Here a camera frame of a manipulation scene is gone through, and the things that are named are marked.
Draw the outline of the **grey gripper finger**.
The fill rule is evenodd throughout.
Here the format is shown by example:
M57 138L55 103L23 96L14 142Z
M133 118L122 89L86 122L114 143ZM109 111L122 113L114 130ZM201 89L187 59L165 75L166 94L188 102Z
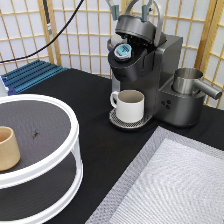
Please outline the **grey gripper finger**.
M110 8L112 18L117 20L119 18L119 6L115 5L113 0L105 0Z
M153 0L149 0L146 5L142 6L142 22L147 22L148 21L148 15L150 12L150 7L152 5Z

